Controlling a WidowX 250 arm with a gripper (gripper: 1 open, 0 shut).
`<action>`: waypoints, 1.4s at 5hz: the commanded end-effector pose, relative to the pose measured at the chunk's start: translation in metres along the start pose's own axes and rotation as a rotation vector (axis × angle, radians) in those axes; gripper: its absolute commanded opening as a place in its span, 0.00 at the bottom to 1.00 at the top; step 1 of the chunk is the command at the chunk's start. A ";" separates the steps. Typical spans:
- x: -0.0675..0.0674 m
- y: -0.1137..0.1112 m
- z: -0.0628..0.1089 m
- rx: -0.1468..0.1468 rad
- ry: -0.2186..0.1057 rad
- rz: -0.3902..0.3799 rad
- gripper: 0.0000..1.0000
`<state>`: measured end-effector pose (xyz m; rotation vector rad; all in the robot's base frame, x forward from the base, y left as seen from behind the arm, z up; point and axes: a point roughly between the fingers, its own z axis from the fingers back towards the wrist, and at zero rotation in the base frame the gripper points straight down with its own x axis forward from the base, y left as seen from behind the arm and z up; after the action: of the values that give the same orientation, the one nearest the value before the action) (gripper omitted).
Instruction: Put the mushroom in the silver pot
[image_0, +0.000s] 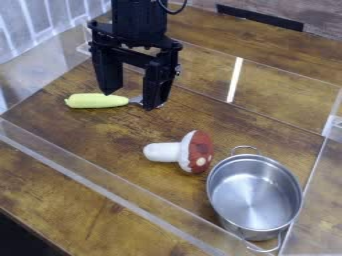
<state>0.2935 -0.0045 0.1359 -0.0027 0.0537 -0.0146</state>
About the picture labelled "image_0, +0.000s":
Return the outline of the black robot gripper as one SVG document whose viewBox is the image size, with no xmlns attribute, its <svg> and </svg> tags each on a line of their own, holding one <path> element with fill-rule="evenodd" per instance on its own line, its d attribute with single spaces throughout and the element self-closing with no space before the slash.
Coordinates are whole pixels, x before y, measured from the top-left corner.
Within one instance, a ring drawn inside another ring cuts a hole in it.
<svg viewBox="0 0 342 256">
<path fill-rule="evenodd" d="M 92 20 L 89 52 L 100 91 L 112 94 L 122 87 L 122 63 L 141 65 L 142 108 L 153 110 L 168 99 L 179 74 L 181 44 L 167 33 L 168 0 L 110 0 L 110 22 Z"/>
</svg>

